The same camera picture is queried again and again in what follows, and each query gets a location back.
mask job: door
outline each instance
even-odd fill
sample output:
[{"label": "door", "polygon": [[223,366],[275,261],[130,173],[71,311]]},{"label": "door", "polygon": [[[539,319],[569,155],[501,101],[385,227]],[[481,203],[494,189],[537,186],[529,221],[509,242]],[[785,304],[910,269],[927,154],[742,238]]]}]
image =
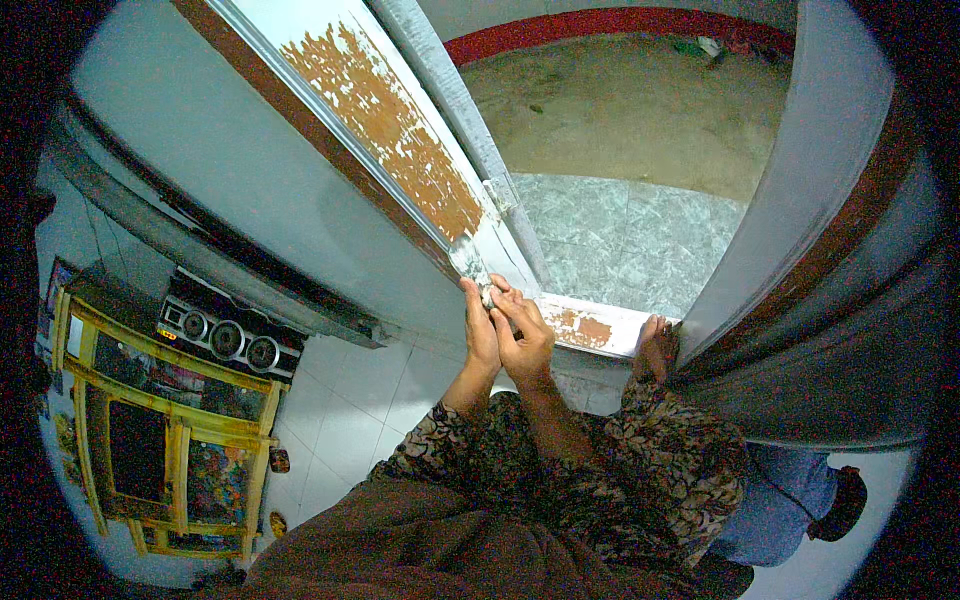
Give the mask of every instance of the door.
[{"label": "door", "polygon": [[[370,189],[385,190],[386,198],[374,193],[368,198],[383,204],[415,242],[418,234],[410,229],[418,228],[419,247],[451,278],[444,258],[467,238],[490,271],[536,299],[560,345],[632,356],[648,313],[543,291],[536,260],[528,260],[530,253],[525,256],[517,242],[522,232],[505,219],[509,182],[478,175],[490,175],[489,156],[477,150],[483,145],[477,135],[483,133],[462,126],[455,105],[469,109],[468,95],[465,100],[463,83],[416,2],[372,2],[377,15],[361,0],[269,5],[177,0],[175,5],[238,70],[243,49],[229,48],[229,38],[239,36],[249,45],[305,106],[294,118],[313,118],[339,140],[366,171],[354,182],[366,178]],[[209,9],[215,19],[204,14]],[[232,32],[218,30],[216,19]],[[381,22],[389,25],[389,34]],[[821,64],[831,64],[831,70]],[[245,77],[269,100],[273,92],[264,79],[258,84]],[[801,4],[792,81],[751,208],[686,315],[681,364],[743,321],[834,224],[871,156],[893,90],[890,70],[869,35],[845,3],[833,0]],[[829,152],[814,152],[817,148]],[[491,152],[490,145],[485,149]],[[809,156],[798,161],[798,153]],[[401,210],[392,213],[390,203]]]}]

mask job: brown wood surface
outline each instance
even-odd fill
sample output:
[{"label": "brown wood surface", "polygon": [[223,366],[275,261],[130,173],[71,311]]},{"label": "brown wood surface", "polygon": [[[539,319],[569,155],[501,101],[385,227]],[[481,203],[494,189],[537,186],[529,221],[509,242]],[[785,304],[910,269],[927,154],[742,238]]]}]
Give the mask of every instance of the brown wood surface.
[{"label": "brown wood surface", "polygon": [[909,99],[898,84],[873,152],[843,207],[777,288],[702,356],[708,358],[744,344],[813,291],[873,230],[920,147]]},{"label": "brown wood surface", "polygon": [[223,55],[271,107],[300,132],[330,164],[343,173],[447,278],[451,281],[459,280],[460,276],[450,265],[446,252],[417,225],[413,217],[370,175],[360,161],[226,21],[203,0],[172,1],[174,7],[197,33]]}]

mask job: person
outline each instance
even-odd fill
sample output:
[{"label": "person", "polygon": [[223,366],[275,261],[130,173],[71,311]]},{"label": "person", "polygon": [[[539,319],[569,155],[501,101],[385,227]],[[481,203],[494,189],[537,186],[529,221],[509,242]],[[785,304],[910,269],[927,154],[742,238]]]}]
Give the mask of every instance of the person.
[{"label": "person", "polygon": [[811,540],[837,541],[863,514],[858,468],[827,464],[812,450],[747,444],[746,493],[709,552],[744,565],[777,566]]},{"label": "person", "polygon": [[[467,360],[393,455],[268,547],[217,597],[681,598],[743,496],[739,429],[665,389],[676,336],[651,317],[611,417],[569,410],[553,330],[493,277],[462,279]],[[501,366],[518,394],[491,397]]]}]

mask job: brown patterned clothing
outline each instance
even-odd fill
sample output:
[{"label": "brown patterned clothing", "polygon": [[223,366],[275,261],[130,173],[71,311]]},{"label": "brown patterned clothing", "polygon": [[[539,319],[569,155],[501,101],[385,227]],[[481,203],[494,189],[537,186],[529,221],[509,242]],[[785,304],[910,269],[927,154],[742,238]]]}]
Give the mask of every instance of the brown patterned clothing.
[{"label": "brown patterned clothing", "polygon": [[682,577],[743,496],[739,429],[634,378],[617,413],[575,419],[594,450],[585,464],[541,459],[515,394],[494,396],[480,420],[438,402],[367,482],[441,485],[477,510],[581,540],[614,573]]}]

